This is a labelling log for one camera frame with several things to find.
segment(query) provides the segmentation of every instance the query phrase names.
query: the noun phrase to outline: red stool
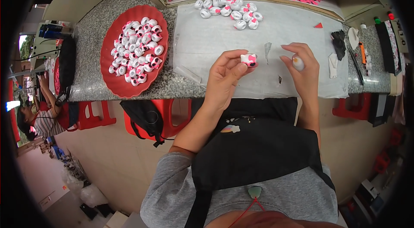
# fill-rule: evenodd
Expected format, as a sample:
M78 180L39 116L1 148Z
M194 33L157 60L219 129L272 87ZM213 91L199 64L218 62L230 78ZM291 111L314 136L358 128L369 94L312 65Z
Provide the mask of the red stool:
M369 107L371 104L371 94L361 93L358 94L358 105L352 106L351 110L345 108L344 98L339 99L339 107L332 109L332 114L338 117L350 117L359 120L368 120Z
M102 104L102 112L103 112L103 119L101 120L99 116L94 116L92 112L92 102L91 101L80 101L79 102L79 118L78 122L76 122L75 125L73 125L73 129L68 129L69 132L73 132L75 130L83 130L83 129L89 129L94 127L100 127L100 126L107 126L111 124L116 123L116 118L111 118L109 116L109 110L108 110L108 102L107 101L101 101ZM86 117L85 109L86 106L88 106L89 109L89 117Z
M169 137L175 136L188 124L188 122L190 122L190 118L191 118L191 100L188 100L188 117L184 122L182 122L178 126L173 126L173 123L172 123L171 110L172 110L174 99L151 100L151 101L154 103L154 105L160 111L161 117L164 121L164 126L163 126L162 133L161 133L161 136L163 138L169 138ZM125 128L127 129L127 132L132 134L132 135L136 135L134 130L131 127L131 119L125 111L124 111L124 121L125 121ZM155 137L150 137L148 135L148 133L145 132L145 130L143 130L141 127L139 127L136 124L135 124L135 127L137 127L138 133L140 134L140 136L142 138L146 138L146 139L156 141Z

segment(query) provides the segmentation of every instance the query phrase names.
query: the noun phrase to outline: orange marker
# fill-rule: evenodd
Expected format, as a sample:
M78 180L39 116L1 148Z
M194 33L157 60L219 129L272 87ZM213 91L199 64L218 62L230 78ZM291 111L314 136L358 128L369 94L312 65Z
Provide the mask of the orange marker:
M365 65L366 59L365 59L365 50L364 50L364 44L362 42L358 43L359 48L361 49L361 57L362 57L362 63Z

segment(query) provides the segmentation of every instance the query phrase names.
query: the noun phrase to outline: paper sheet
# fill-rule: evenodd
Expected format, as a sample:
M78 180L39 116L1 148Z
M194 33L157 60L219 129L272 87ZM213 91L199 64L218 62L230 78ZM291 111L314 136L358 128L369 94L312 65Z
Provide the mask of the paper sheet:
M256 30L248 27L238 31L235 21L221 15L201 18L199 10L190 5L178 7L174 30L174 69L185 68L201 78L206 85L211 65L225 50L247 49L258 55L257 69L239 81L234 98L286 98L298 96L292 76L280 60L293 53L280 45L302 42L309 45L320 65L318 95L321 98L348 97L348 57L339 61L338 78L329 78L328 56L334 53L330 35L342 29L342 24L323 15L287 5L254 2L264 20ZM323 29L314 26L322 23ZM265 59L265 43L272 48ZM278 86L279 76L282 84Z

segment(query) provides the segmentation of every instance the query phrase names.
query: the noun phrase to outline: black bag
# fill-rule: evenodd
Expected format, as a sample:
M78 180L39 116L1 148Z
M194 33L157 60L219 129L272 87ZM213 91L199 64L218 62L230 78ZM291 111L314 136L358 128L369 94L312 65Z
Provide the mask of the black bag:
M73 84L75 78L76 67L76 43L75 40L69 36L63 39L62 46L60 47L59 54L59 83L60 90L57 91L58 99L66 95L66 98L58 103L58 106L62 106L70 95L70 86Z
M155 137L154 147L163 144L164 140L173 140L161 136L164 121L160 111L152 101L121 101L119 104L130 117L131 127L137 137L145 139L140 136L135 124L145 130L150 137Z

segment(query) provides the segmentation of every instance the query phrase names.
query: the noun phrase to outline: white plastic sack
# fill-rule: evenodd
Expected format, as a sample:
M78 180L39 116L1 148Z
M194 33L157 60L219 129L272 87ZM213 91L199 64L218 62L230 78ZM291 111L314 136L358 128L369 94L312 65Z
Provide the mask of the white plastic sack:
M80 193L80 199L90 208L108 203L106 197L95 184L83 188Z
M83 181L76 179L72 176L70 171L67 169L62 170L62 173L60 174L62 177L63 183L65 183L66 187L72 191L75 195L80 197L80 191L83 188Z

